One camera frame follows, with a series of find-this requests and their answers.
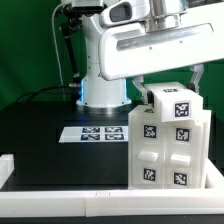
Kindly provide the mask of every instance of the white foam block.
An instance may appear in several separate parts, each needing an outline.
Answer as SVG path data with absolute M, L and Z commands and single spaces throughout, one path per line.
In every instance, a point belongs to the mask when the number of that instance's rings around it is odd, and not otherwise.
M 129 188 L 163 188 L 165 123 L 150 106 L 129 113 Z
M 155 113 L 162 122 L 197 120 L 203 98 L 177 82 L 146 85 L 154 94 Z
M 204 188 L 211 111 L 161 122 L 151 106 L 129 114 L 129 188 Z

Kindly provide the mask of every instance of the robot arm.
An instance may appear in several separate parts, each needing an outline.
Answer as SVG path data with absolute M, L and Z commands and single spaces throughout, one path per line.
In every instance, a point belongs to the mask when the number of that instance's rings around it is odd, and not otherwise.
M 183 13 L 184 5 L 179 8 L 179 12 L 169 12 L 168 7 L 160 7 L 159 10 L 158 5 L 153 5 L 162 2 L 168 6 L 171 2 L 180 1 L 149 2 L 150 13 L 144 20 L 133 23 L 126 21 L 128 24 L 125 25 L 114 23 L 118 26 L 102 34 L 99 59 L 101 74 L 106 80 L 224 58 L 224 3 L 192 8 Z

